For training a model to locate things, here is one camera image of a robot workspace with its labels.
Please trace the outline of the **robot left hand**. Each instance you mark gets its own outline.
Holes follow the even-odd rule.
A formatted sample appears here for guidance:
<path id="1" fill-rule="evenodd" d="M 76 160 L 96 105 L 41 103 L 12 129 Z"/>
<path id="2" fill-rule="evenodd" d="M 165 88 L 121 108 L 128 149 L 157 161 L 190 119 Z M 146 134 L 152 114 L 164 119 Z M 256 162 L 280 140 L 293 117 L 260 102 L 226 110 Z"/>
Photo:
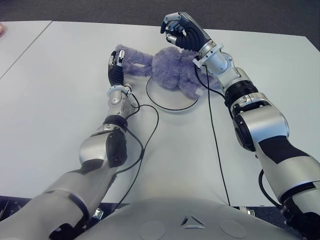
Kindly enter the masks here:
<path id="1" fill-rule="evenodd" d="M 108 60 L 108 80 L 110 86 L 123 86 L 124 85 L 124 71 L 123 62 L 126 52 L 121 49 L 117 55 L 116 51 L 113 51 Z"/>

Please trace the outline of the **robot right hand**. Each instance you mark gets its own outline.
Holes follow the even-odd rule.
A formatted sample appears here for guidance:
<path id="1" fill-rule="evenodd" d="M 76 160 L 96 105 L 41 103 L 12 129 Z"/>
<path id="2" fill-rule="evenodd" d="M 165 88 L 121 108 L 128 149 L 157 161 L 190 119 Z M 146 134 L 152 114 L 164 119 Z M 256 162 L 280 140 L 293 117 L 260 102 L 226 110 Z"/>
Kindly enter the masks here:
<path id="1" fill-rule="evenodd" d="M 160 33 L 165 33 L 167 42 L 184 50 L 200 52 L 204 46 L 213 42 L 187 12 L 167 14 L 163 19 Z"/>

